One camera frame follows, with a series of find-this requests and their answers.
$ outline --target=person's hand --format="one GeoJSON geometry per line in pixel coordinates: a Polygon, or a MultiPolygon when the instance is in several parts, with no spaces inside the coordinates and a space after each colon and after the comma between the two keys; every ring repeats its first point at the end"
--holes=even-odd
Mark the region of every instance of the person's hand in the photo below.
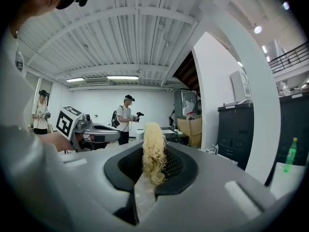
{"type": "Polygon", "coordinates": [[[62,136],[58,131],[38,136],[43,143],[53,144],[58,152],[63,150],[74,150],[68,139],[62,136]]]}

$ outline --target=black shorts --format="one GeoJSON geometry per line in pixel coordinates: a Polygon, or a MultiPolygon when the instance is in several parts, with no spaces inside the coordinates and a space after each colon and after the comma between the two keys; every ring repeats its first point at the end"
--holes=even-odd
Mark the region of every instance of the black shorts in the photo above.
{"type": "Polygon", "coordinates": [[[47,129],[34,128],[33,132],[37,135],[44,135],[44,134],[47,134],[47,129]]]}
{"type": "Polygon", "coordinates": [[[118,139],[119,145],[124,145],[129,142],[129,132],[128,131],[121,131],[120,138],[118,139]]]}

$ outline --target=stair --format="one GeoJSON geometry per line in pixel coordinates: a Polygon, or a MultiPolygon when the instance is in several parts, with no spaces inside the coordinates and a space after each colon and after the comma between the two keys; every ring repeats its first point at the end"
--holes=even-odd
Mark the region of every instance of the stair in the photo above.
{"type": "Polygon", "coordinates": [[[188,54],[173,76],[185,84],[189,89],[195,90],[197,95],[200,96],[197,69],[192,52],[188,54]]]}

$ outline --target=green plastic soda bottle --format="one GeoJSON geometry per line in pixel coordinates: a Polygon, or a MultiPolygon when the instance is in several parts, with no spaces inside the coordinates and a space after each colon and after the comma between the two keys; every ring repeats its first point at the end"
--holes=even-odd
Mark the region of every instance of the green plastic soda bottle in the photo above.
{"type": "Polygon", "coordinates": [[[296,142],[297,142],[297,138],[293,138],[293,142],[292,145],[289,149],[289,153],[288,156],[286,158],[286,162],[285,165],[283,167],[283,172],[288,173],[291,169],[291,165],[293,164],[295,155],[296,155],[296,142]]]}

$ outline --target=yellow noodles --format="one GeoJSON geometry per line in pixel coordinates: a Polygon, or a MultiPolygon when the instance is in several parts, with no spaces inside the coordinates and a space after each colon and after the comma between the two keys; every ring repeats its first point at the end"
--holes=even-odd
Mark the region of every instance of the yellow noodles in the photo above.
{"type": "Polygon", "coordinates": [[[143,172],[153,186],[165,181],[162,173],[167,160],[164,154],[165,136],[157,123],[147,123],[143,143],[143,172]]]}

